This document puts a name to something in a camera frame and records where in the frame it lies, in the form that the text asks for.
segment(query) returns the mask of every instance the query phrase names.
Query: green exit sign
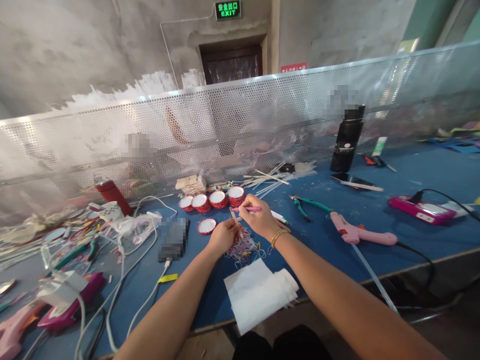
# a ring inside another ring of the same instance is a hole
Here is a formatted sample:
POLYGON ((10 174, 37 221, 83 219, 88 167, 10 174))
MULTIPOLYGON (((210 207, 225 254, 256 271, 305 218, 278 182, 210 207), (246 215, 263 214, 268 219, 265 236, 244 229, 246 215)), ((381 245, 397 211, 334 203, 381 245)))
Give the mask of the green exit sign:
POLYGON ((216 20, 237 19, 242 16, 240 1, 225 1, 215 3, 216 20))

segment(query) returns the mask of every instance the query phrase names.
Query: smartphone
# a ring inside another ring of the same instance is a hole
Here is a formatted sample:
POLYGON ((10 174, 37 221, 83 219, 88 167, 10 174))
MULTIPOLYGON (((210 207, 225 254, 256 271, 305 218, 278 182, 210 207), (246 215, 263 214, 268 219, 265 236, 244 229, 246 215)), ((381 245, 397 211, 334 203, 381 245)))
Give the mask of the smartphone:
MULTIPOLYGON (((331 177, 334 178, 335 180, 338 180, 338 181, 346 181, 346 182, 354 183, 354 184, 362 184, 362 185, 368 185, 368 186, 375 186, 375 185, 372 184, 371 182, 362 180, 361 178, 358 178, 358 177, 349 175, 349 174, 347 174, 347 173, 337 173, 337 174, 331 175, 331 177)), ((362 189, 362 188, 354 187, 354 186, 352 186, 352 188, 357 189, 357 190, 368 190, 368 189, 362 189)))
POLYGON ((188 244, 190 221, 186 218, 167 218, 160 226, 158 262, 178 260, 188 244))

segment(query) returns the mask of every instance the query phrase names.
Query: paper towel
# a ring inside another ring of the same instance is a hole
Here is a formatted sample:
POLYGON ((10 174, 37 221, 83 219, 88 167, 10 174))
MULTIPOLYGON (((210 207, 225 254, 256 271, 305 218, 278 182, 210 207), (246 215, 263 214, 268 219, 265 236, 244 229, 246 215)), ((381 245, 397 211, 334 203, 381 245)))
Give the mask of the paper towel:
POLYGON ((240 335, 297 298, 299 285, 286 269, 272 273, 262 259, 223 280, 240 335))

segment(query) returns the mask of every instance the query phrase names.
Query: hand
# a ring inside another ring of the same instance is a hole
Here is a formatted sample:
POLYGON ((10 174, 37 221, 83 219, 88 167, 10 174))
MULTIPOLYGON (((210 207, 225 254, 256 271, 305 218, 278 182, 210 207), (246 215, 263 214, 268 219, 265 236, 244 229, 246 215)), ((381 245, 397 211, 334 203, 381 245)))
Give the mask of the hand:
POLYGON ((269 205, 255 195, 248 194, 245 201, 239 206, 239 210, 240 216, 250 225, 251 229, 267 241, 271 241, 280 229, 290 232, 288 227, 274 218, 269 205), (251 214, 245 207, 261 207, 261 211, 251 214))
POLYGON ((213 230, 206 249, 220 258, 232 247, 234 241, 240 238, 240 231, 243 230, 243 226, 241 224, 236 225, 232 218, 219 223, 213 230))

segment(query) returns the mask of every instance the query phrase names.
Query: gold bracelet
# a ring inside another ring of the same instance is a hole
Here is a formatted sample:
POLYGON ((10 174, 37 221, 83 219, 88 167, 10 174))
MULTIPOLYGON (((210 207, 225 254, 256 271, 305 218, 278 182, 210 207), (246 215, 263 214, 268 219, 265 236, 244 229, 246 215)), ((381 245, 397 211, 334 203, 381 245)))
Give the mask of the gold bracelet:
POLYGON ((273 237, 271 238, 271 241, 270 241, 270 244, 271 244, 271 247, 276 249, 275 248, 275 242, 277 241, 277 239, 279 238, 280 235, 282 235, 283 233, 286 233, 287 230, 283 230, 283 229, 280 229, 278 230, 275 235, 273 235, 273 237))

